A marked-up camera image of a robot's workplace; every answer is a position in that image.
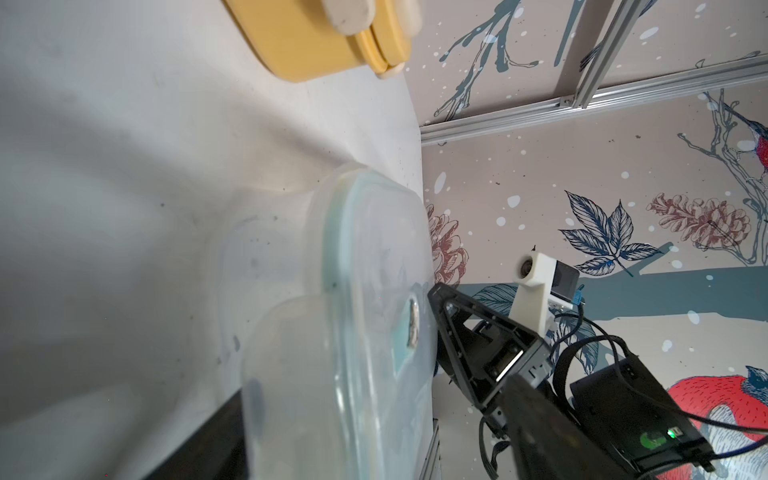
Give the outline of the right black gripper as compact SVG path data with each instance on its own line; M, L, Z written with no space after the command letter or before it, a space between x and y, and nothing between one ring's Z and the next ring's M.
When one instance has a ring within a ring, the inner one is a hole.
M435 284L428 300L439 333L437 361L486 419L505 418L507 380L520 377L537 388L552 373L550 347L520 323L445 283Z

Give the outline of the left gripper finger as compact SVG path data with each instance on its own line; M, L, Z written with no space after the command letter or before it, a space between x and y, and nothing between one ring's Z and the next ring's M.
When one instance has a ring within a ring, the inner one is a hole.
M146 479L247 479L248 475L238 390Z

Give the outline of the clear lunch box lid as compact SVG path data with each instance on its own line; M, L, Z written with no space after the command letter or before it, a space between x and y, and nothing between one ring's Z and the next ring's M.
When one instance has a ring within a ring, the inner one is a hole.
M244 352L252 479L415 479L432 435L436 326L425 210L359 164L309 194L299 287Z

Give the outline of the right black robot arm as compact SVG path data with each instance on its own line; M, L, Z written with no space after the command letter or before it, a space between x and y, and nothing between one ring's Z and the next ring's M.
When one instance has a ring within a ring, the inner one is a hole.
M576 382L572 361L596 338L570 345L455 288L428 295L439 333L437 360L480 411L491 478L511 449L524 479L655 479L677 468L716 471L717 454L627 344L607 337L617 359Z

